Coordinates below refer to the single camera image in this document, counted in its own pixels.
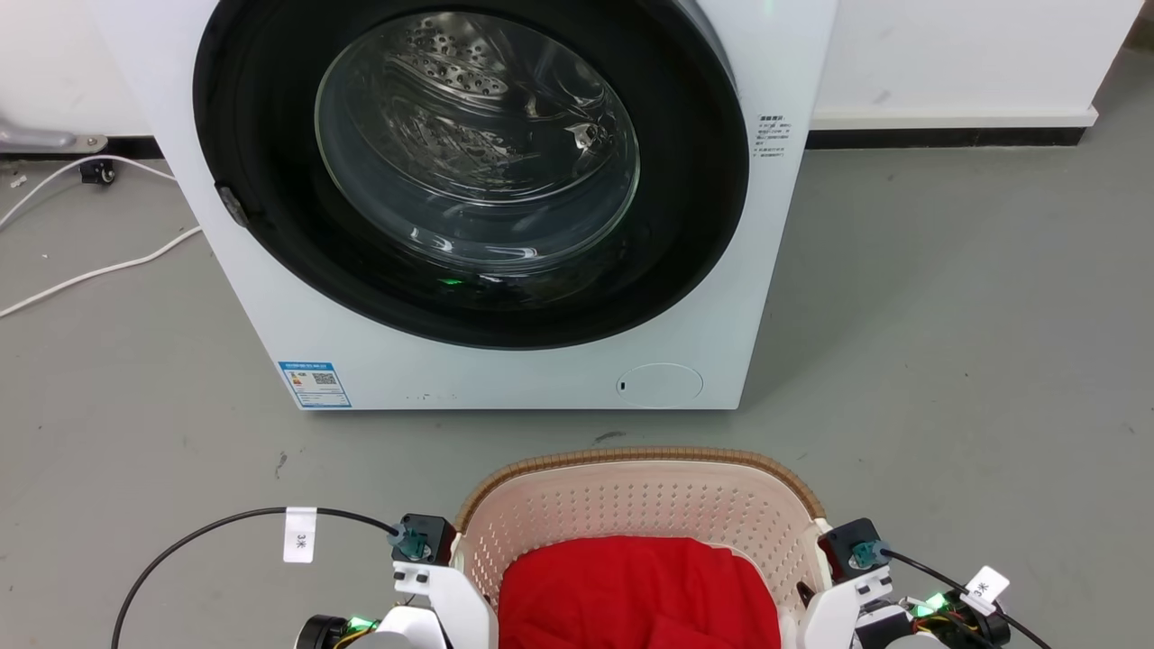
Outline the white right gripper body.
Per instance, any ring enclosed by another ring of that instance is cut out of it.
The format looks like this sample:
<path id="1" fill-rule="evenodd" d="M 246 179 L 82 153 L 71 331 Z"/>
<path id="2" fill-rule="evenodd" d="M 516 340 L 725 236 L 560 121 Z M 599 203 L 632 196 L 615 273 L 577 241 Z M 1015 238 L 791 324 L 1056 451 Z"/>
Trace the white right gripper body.
<path id="1" fill-rule="evenodd" d="M 853 648 L 860 611 L 892 592 L 892 579 L 852 579 L 816 594 L 799 625 L 797 648 Z"/>

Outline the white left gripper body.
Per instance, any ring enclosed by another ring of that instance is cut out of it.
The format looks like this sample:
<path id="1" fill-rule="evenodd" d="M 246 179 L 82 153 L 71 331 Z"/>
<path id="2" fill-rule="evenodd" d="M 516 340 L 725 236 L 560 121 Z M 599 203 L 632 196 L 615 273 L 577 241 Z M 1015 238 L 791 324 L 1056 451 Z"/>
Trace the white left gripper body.
<path id="1" fill-rule="evenodd" d="M 394 562 L 395 589 L 428 600 L 426 616 L 435 619 L 412 637 L 417 648 L 433 648 L 425 637 L 437 635 L 444 648 L 499 648 L 496 609 L 464 572 L 439 564 Z"/>

